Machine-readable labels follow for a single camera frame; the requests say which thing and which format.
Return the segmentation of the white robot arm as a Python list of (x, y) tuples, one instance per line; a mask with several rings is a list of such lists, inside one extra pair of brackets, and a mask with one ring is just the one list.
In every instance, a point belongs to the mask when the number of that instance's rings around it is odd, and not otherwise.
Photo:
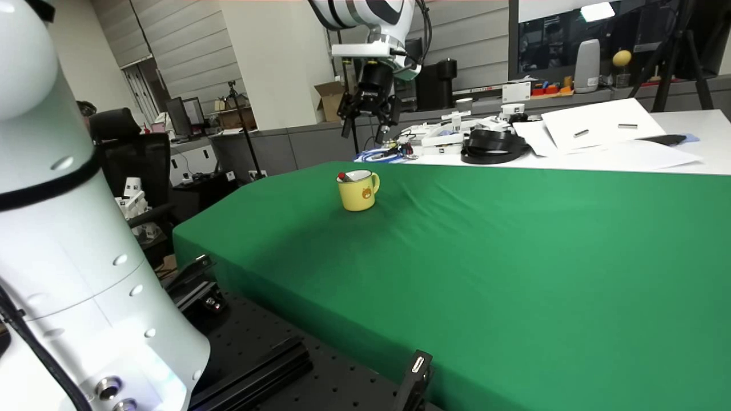
[(45, 0), (0, 0), (3, 411), (244, 411), (310, 374), (289, 339), (247, 389), (201, 386), (209, 340), (107, 188), (51, 19)]

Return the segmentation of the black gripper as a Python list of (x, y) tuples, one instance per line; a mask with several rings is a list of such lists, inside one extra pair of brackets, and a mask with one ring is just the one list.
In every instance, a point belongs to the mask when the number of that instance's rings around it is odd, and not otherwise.
[(366, 63), (359, 73), (357, 94), (344, 94), (339, 103), (339, 118), (349, 121), (359, 115), (360, 108), (380, 108), (380, 123), (395, 127), (403, 115), (403, 103), (397, 96), (391, 96), (392, 70), (380, 63)]

